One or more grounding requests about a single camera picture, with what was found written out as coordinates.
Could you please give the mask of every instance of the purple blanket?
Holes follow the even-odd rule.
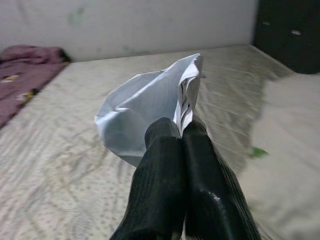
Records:
[[[0,55],[0,128],[67,64],[58,47],[15,45]]]

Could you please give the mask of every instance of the patterned sheet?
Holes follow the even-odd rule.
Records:
[[[199,52],[198,115],[238,174],[265,80],[291,73],[247,45],[72,63],[0,130],[0,239],[108,239],[125,212],[134,167],[105,149],[94,116],[140,73]]]

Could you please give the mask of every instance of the white wall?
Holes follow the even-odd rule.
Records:
[[[0,0],[0,51],[60,46],[85,61],[250,43],[258,0]]]

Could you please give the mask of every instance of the mattress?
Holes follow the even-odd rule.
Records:
[[[0,130],[0,239],[107,239],[120,223],[135,168],[106,149],[94,116],[136,74],[204,56],[197,114],[240,174],[266,81],[292,74],[252,46],[72,63]]]

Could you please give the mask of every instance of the white plastic bag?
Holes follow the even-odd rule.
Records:
[[[109,93],[95,116],[104,145],[137,166],[146,151],[146,130],[155,120],[172,119],[182,135],[193,118],[202,59],[200,54],[182,58],[167,69],[136,75]]]

